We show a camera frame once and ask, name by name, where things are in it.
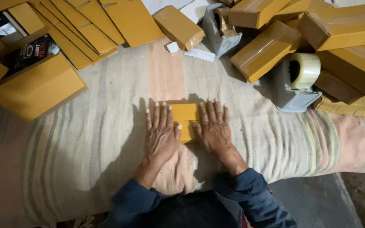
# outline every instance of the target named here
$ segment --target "dark floor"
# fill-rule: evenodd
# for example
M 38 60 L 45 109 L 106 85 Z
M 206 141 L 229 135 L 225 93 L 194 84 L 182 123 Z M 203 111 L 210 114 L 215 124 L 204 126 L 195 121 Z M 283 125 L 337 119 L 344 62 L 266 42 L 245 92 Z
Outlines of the dark floor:
M 337 174 L 284 179 L 270 188 L 299 228 L 363 228 Z

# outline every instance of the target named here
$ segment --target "person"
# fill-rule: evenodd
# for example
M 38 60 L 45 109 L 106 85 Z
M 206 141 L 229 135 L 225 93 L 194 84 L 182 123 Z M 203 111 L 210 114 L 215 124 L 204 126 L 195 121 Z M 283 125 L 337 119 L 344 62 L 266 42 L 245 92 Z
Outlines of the person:
M 179 147 L 181 136 L 181 125 L 173 127 L 171 106 L 156 103 L 153 119 L 146 110 L 145 156 L 134 178 L 113 196 L 113 208 L 102 228 L 246 227 L 243 219 L 222 203 L 223 198 L 237 201 L 254 228 L 297 227 L 269 193 L 264 177 L 247 166 L 232 144 L 228 107 L 224 105 L 221 112 L 219 101 L 208 99 L 208 110 L 200 103 L 200 115 L 201 124 L 193 123 L 197 138 L 227 170 L 215 177 L 213 190 L 162 199 L 161 193 L 151 188 L 161 167 Z

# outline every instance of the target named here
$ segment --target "striped blanket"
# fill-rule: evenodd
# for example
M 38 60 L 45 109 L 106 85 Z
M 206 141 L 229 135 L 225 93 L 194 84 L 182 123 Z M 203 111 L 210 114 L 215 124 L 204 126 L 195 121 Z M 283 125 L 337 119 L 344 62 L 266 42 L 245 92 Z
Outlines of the striped blanket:
M 30 227 L 109 210 L 110 197 L 143 156 L 145 107 L 218 97 L 232 140 L 268 182 L 365 172 L 365 118 L 314 110 L 283 113 L 265 79 L 246 83 L 229 59 L 168 53 L 167 38 L 119 52 L 79 74 L 89 89 L 48 116 L 23 123 L 0 107 L 0 226 Z M 206 50 L 203 44 L 196 48 Z M 182 145 L 155 187 L 165 195 L 210 187 L 220 162 Z

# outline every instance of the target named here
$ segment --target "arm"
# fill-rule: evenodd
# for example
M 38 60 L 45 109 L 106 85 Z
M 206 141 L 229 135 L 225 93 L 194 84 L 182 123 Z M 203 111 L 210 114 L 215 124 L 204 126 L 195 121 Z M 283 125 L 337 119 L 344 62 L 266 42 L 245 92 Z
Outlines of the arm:
M 201 124 L 195 131 L 206 150 L 219 157 L 228 173 L 218 175 L 214 188 L 223 196 L 239 202 L 247 219 L 255 228 L 295 228 L 297 223 L 274 200 L 264 177 L 247 166 L 231 141 L 228 107 L 223 114 L 217 100 L 208 99 L 208 112 L 200 105 Z
M 145 156 L 133 179 L 130 179 L 112 198 L 114 204 L 108 218 L 101 224 L 106 227 L 135 227 L 140 216 L 159 205 L 161 193 L 151 188 L 163 165 L 179 147 L 181 125 L 174 130 L 173 113 L 163 102 L 160 113 L 156 102 L 153 121 L 146 110 Z

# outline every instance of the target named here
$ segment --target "dark blue sleeve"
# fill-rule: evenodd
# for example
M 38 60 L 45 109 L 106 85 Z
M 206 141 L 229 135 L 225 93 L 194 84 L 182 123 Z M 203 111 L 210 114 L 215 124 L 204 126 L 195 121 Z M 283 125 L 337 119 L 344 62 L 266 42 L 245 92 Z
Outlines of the dark blue sleeve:
M 114 204 L 101 228 L 136 227 L 140 216 L 159 205 L 161 193 L 148 190 L 135 179 L 130 179 L 113 197 Z
M 269 193 L 263 175 L 254 169 L 249 168 L 235 178 L 222 173 L 216 176 L 213 185 L 224 197 L 239 202 L 254 228 L 298 227 Z

